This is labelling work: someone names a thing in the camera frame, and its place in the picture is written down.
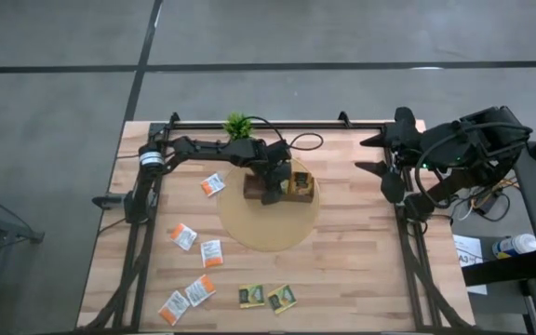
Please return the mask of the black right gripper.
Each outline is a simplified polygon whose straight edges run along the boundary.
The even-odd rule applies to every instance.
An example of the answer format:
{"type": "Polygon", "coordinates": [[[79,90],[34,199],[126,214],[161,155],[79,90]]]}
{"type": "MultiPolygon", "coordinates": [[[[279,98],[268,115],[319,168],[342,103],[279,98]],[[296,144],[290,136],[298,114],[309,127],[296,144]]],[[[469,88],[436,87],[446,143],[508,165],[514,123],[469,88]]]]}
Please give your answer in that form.
{"type": "Polygon", "coordinates": [[[403,201],[405,186],[401,177],[405,168],[414,168],[422,155],[422,133],[416,128],[416,119],[409,107],[395,110],[395,122],[388,123],[385,131],[362,140],[363,147],[385,147],[395,155],[393,163],[355,162],[357,168],[382,177],[381,191],[390,203],[403,201]]]}

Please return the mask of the brown wooden tea organizer box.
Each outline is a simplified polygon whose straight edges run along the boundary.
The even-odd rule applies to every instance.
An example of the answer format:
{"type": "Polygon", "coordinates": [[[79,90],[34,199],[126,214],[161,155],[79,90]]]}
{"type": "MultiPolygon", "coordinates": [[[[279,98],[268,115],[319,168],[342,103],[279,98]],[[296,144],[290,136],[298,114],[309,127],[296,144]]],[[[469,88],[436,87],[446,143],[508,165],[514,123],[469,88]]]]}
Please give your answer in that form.
{"type": "MultiPolygon", "coordinates": [[[[296,203],[312,203],[315,196],[316,182],[314,178],[313,194],[310,196],[295,195],[295,194],[283,194],[280,201],[284,202],[296,202],[296,203]]],[[[243,196],[246,199],[261,200],[261,195],[264,191],[264,185],[262,179],[254,175],[247,174],[244,178],[243,196]]]]}

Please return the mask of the yellow green tea packet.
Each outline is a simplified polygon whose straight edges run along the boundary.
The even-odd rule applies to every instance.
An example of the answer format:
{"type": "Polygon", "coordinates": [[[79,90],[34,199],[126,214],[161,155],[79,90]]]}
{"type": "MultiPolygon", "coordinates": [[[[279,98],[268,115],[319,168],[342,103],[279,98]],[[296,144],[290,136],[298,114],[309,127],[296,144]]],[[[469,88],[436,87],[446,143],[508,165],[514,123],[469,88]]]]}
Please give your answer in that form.
{"type": "Polygon", "coordinates": [[[310,172],[294,171],[290,179],[289,192],[295,195],[310,196],[313,194],[314,178],[310,172]]]}

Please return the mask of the white orange Tazo tea packet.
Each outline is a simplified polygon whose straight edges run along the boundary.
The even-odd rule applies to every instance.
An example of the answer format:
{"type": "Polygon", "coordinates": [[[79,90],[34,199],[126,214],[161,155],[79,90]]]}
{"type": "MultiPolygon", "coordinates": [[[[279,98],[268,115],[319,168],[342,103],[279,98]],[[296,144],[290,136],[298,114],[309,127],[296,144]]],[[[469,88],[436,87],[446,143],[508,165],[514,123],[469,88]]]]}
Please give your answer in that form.
{"type": "Polygon", "coordinates": [[[200,245],[204,268],[223,265],[224,260],[220,240],[210,240],[200,245]]]}
{"type": "Polygon", "coordinates": [[[175,326],[189,307],[189,301],[176,290],[163,304],[158,314],[171,326],[175,326]]]}
{"type": "Polygon", "coordinates": [[[177,227],[170,233],[170,239],[180,248],[188,251],[197,238],[197,232],[183,223],[179,223],[177,227]]]}
{"type": "Polygon", "coordinates": [[[200,183],[200,185],[206,196],[213,196],[225,187],[225,183],[219,173],[214,173],[207,177],[200,183]]]}
{"type": "Polygon", "coordinates": [[[215,292],[216,288],[207,275],[200,276],[185,289],[186,296],[193,307],[201,304],[215,292]]]}

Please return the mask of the round woven straw placemat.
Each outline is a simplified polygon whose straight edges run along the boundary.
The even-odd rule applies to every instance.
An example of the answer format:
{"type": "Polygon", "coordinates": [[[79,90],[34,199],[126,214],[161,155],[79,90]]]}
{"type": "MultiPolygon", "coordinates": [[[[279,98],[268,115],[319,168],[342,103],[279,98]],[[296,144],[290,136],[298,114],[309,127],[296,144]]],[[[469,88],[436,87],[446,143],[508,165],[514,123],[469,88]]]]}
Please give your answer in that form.
{"type": "Polygon", "coordinates": [[[244,197],[248,168],[234,167],[224,177],[225,188],[217,197],[224,230],[240,244],[258,251],[282,251],[297,246],[313,231],[320,207],[320,188],[313,179],[313,195],[307,202],[283,199],[263,205],[244,197]]]}

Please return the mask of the small green potted plant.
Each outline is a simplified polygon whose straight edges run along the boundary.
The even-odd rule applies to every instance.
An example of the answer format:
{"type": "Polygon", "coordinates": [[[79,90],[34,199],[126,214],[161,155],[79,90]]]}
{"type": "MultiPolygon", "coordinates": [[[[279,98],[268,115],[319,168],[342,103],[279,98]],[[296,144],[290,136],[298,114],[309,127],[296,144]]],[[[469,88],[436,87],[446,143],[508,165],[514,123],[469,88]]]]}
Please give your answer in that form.
{"type": "Polygon", "coordinates": [[[249,138],[253,131],[251,121],[237,112],[230,113],[222,127],[231,141],[249,138]]]}

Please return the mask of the white paper sheet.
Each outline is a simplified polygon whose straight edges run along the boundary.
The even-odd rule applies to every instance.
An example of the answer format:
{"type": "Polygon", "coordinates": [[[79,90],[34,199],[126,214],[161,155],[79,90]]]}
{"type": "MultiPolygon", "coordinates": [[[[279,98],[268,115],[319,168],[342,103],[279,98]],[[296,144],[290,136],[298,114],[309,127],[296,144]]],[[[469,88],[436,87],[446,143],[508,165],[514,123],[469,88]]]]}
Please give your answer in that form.
{"type": "Polygon", "coordinates": [[[461,267],[484,261],[479,239],[455,234],[453,240],[461,267]]]}

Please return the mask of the white bottle blue yellow label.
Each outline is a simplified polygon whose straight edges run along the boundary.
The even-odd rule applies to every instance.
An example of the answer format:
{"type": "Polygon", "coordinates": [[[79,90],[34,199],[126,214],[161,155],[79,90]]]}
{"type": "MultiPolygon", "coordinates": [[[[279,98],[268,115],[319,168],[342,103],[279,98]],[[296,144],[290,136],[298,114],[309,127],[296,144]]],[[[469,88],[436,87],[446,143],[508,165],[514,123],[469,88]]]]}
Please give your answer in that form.
{"type": "Polygon", "coordinates": [[[492,253],[498,260],[535,251],[536,237],[533,234],[519,234],[506,237],[492,245],[492,253]]]}

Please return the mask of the black aluminium table frame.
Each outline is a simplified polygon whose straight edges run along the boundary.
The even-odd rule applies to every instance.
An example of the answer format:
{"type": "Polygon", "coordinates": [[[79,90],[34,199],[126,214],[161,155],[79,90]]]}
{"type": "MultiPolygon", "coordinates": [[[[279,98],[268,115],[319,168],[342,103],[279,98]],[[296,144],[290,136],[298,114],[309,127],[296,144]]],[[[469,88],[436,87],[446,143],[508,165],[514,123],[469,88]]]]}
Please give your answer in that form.
{"type": "Polygon", "coordinates": [[[129,293],[126,318],[141,331],[182,333],[436,330],[457,333],[454,318],[474,320],[449,226],[410,227],[381,194],[379,180],[355,166],[386,153],[360,142],[378,134],[377,121],[341,120],[259,126],[258,134],[299,139],[296,161],[312,171],[320,188],[313,231],[300,244],[264,252],[235,241],[224,230],[217,197],[200,183],[233,168],[221,162],[181,164],[161,184],[158,215],[149,234],[148,268],[129,293]],[[185,251],[169,237],[179,223],[197,232],[185,251]],[[220,240],[223,265],[204,268],[200,245],[220,240]],[[158,311],[174,291],[207,275],[216,292],[188,310],[175,326],[158,311]],[[265,304],[242,309],[241,285],[263,285],[265,304]],[[290,285],[297,303],[276,315],[268,294],[290,285]]]}

